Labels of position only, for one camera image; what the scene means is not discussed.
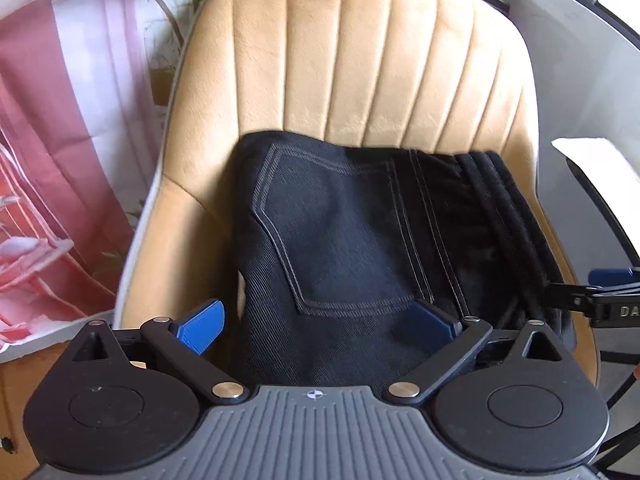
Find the round metal bolt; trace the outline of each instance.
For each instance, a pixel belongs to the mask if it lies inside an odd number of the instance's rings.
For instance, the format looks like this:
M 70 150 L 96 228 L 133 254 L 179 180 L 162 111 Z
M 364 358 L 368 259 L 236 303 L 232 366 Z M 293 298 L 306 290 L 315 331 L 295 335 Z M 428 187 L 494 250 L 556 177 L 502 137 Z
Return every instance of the round metal bolt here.
M 394 397 L 409 399 L 420 393 L 420 388 L 413 383 L 393 383 L 389 386 L 389 393 Z
M 237 399 L 244 393 L 244 388 L 242 384 L 227 382 L 216 384 L 211 391 L 220 399 Z

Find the chair backrest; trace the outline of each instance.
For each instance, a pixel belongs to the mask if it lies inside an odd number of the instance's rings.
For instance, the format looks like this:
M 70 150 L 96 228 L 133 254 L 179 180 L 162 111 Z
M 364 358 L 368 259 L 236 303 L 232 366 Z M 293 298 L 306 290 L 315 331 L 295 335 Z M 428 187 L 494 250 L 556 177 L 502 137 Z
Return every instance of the chair backrest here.
M 206 0 L 121 285 L 123 326 L 212 296 L 235 303 L 228 162 L 239 136 L 269 129 L 349 146 L 495 150 L 571 280 L 536 198 L 533 76 L 507 17 L 480 0 Z M 580 344 L 591 363 L 590 337 Z M 583 366 L 594 378 L 595 365 Z

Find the dark denim fabric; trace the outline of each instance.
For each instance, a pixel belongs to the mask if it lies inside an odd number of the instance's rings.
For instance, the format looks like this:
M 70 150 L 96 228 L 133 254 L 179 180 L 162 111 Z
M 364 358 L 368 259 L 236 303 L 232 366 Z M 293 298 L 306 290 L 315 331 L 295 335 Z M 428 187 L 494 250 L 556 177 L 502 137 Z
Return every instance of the dark denim fabric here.
M 495 153 L 262 132 L 239 141 L 235 164 L 238 380 L 379 392 L 433 351 L 417 300 L 497 328 L 544 319 L 575 345 L 568 313 L 542 306 L 545 283 L 562 278 Z

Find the jeans pocket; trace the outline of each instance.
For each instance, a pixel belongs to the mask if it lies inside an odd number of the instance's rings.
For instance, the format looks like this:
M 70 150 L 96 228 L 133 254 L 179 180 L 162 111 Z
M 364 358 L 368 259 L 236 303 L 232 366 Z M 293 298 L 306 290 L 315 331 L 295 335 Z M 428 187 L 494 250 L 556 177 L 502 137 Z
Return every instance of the jeans pocket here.
M 430 296 L 391 160 L 335 162 L 276 144 L 252 213 L 303 314 L 375 316 Z

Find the gray gripper base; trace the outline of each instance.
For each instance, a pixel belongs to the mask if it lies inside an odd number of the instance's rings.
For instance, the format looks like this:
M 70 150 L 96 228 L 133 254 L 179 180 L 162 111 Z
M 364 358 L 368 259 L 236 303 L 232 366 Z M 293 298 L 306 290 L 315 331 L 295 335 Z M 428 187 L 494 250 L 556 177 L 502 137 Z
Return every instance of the gray gripper base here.
M 213 408 L 181 448 L 129 472 L 88 476 L 45 465 L 32 480 L 514 480 L 453 453 L 415 408 L 368 386 L 264 386 L 239 406 Z M 539 480 L 598 480 L 585 466 Z

